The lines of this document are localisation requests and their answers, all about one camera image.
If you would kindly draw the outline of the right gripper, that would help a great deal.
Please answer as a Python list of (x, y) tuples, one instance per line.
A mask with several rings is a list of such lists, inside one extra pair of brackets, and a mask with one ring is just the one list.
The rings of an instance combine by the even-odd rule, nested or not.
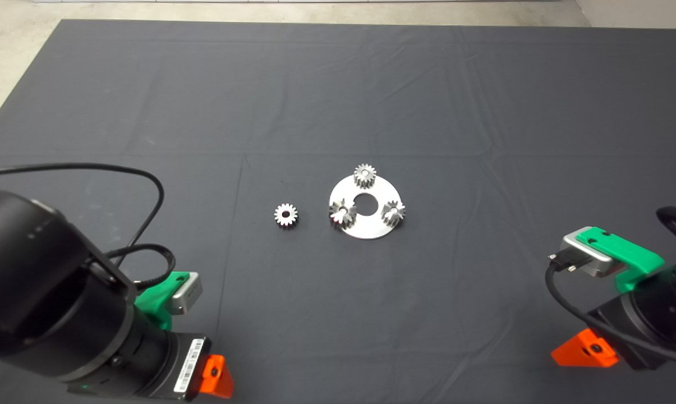
[(668, 363), (663, 356), (628, 343), (625, 337), (676, 353), (675, 297), (658, 292), (627, 292), (588, 314), (617, 330), (617, 337), (586, 328), (551, 351), (558, 365), (610, 368), (618, 363), (618, 356), (636, 371), (658, 370)]

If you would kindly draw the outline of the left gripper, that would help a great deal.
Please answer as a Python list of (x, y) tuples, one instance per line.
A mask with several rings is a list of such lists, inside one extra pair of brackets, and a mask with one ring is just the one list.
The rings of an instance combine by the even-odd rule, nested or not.
[(211, 341), (202, 333), (168, 332), (168, 355), (147, 388), (156, 401), (191, 402), (197, 394), (230, 399), (234, 383), (226, 359), (209, 355)]

